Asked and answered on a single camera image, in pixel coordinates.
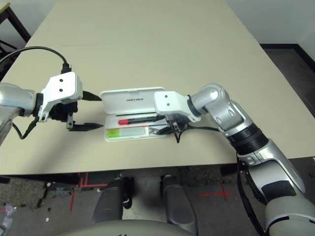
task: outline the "table surface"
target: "table surface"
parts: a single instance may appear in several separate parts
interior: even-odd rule
[[[315,119],[254,37],[222,0],[60,0],[28,46],[62,53],[84,90],[156,87],[194,94],[218,83],[288,158],[315,155]],[[3,82],[40,92],[60,71],[52,53],[22,53]],[[78,124],[104,124],[101,102],[79,101]],[[14,122],[26,130],[32,118]],[[203,125],[212,125],[207,116]],[[0,173],[43,174],[234,163],[219,133],[108,143],[104,129],[68,132],[40,123],[25,140],[11,130],[0,148]]]

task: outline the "black cable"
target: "black cable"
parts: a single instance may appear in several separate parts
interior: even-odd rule
[[[257,220],[256,214],[251,206],[250,201],[248,200],[245,191],[243,189],[242,186],[242,180],[241,180],[241,162],[239,157],[237,156],[236,153],[236,159],[237,159],[237,176],[236,176],[236,180],[237,180],[237,187],[238,187],[238,191],[240,193],[245,211],[247,213],[247,216],[249,217],[249,219],[251,220],[252,224],[254,225],[257,233],[259,236],[266,236],[266,233],[264,232],[263,228],[261,227],[259,221]]]
[[[163,129],[164,131],[163,132],[160,132],[160,133],[157,133],[158,135],[163,135],[163,134],[169,134],[169,133],[173,133],[174,136],[175,136],[175,139],[176,139],[176,142],[179,143],[180,140],[181,140],[181,135],[184,131],[186,130],[189,130],[189,129],[203,129],[203,130],[211,130],[211,131],[216,131],[216,132],[219,132],[219,130],[217,128],[213,128],[213,127],[207,127],[207,126],[203,126],[203,127],[196,127],[196,126],[192,126],[192,125],[189,125],[187,124],[185,129],[182,130],[181,132],[179,132],[179,134],[177,135],[173,125],[172,125],[172,122],[170,121],[169,122],[169,130],[170,132],[168,132],[167,130],[165,130],[165,128]]]
[[[21,48],[21,49],[18,49],[8,55],[6,55],[4,58],[2,58],[0,60],[0,65],[2,63],[4,63],[6,60],[14,57],[15,55],[21,53],[21,52],[24,52],[24,51],[28,51],[28,50],[33,50],[33,49],[42,49],[42,50],[46,50],[46,51],[49,51],[49,52],[52,52],[54,54],[56,54],[57,56],[59,56],[62,60],[63,60],[63,68],[61,70],[61,73],[66,73],[66,72],[70,72],[71,71],[71,68],[70,68],[70,65],[68,64],[67,60],[65,59],[65,57],[63,55],[61,55],[59,52],[51,49],[51,48],[47,48],[47,47],[41,47],[41,46],[31,46],[31,47],[25,47],[25,48]]]
[[[39,121],[39,117],[35,117],[35,119],[29,124],[27,130],[25,131],[25,134],[22,135],[21,131],[19,130],[19,128],[15,125],[15,123],[12,123],[13,128],[16,130],[16,132],[18,133],[20,139],[24,139],[28,136],[28,134],[35,128],[35,126],[37,125],[37,122]]]
[[[192,126],[190,124],[187,125],[187,129],[205,129],[205,130],[212,130],[212,131],[219,132],[219,130],[217,128],[207,127],[207,126],[196,127],[196,126]]]

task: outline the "case lid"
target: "case lid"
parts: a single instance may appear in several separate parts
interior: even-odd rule
[[[163,87],[127,88],[100,93],[107,114],[126,115],[155,112],[154,93],[165,91]]]

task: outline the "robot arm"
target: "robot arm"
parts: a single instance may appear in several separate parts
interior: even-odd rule
[[[38,122],[46,122],[57,104],[69,104],[83,97],[82,82],[74,72],[51,77],[41,93],[16,85],[0,84],[0,145],[17,116],[33,115]]]
[[[188,122],[199,121],[201,114],[209,113],[248,167],[246,177],[255,197],[267,205],[266,232],[289,236],[315,231],[315,206],[304,197],[300,175],[220,85],[207,85],[192,97],[174,91],[156,92],[155,107],[166,118],[180,114],[188,117]]]

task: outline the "pen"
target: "pen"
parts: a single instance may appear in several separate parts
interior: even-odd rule
[[[136,124],[136,123],[145,123],[145,122],[155,122],[158,120],[164,119],[164,116],[155,116],[155,117],[141,117],[141,118],[132,118],[132,119],[121,119],[118,121],[118,124]]]

